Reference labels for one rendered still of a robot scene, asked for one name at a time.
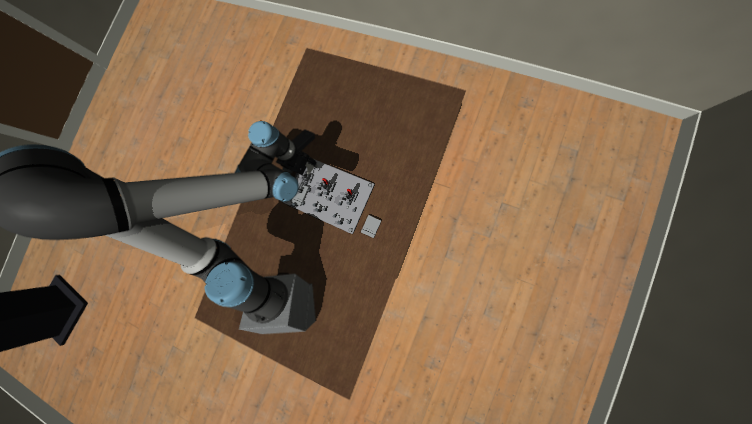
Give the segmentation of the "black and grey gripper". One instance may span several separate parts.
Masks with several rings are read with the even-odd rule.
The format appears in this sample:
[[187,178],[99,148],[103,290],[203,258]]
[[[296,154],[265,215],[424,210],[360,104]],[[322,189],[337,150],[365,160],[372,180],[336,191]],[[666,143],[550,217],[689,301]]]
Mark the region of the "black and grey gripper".
[[[295,145],[294,145],[295,146]],[[296,155],[295,155],[296,154]],[[293,156],[288,160],[280,160],[277,159],[276,163],[280,164],[282,167],[289,169],[291,171],[294,171],[300,175],[303,176],[303,173],[305,172],[305,169],[307,167],[307,174],[309,175],[312,170],[315,168],[318,168],[317,162],[309,157],[308,154],[304,152],[300,152],[297,154],[297,148],[295,146],[295,152]],[[289,164],[288,164],[289,163]],[[286,167],[285,167],[285,166]]]

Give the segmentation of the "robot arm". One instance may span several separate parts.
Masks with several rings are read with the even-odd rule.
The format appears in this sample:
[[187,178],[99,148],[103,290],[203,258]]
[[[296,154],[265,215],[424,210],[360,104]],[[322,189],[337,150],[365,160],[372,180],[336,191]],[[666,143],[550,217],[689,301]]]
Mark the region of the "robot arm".
[[254,322],[270,322],[287,304],[285,284],[255,273],[225,242],[199,238],[163,219],[272,197],[292,200],[297,179],[271,163],[275,157],[290,159],[295,146],[299,154],[315,134],[304,130],[292,143],[276,127],[257,121],[248,137],[252,143],[238,173],[135,182],[103,178],[56,147],[9,148],[0,152],[0,227],[42,240],[108,236],[180,264],[205,282],[216,304],[246,312]]

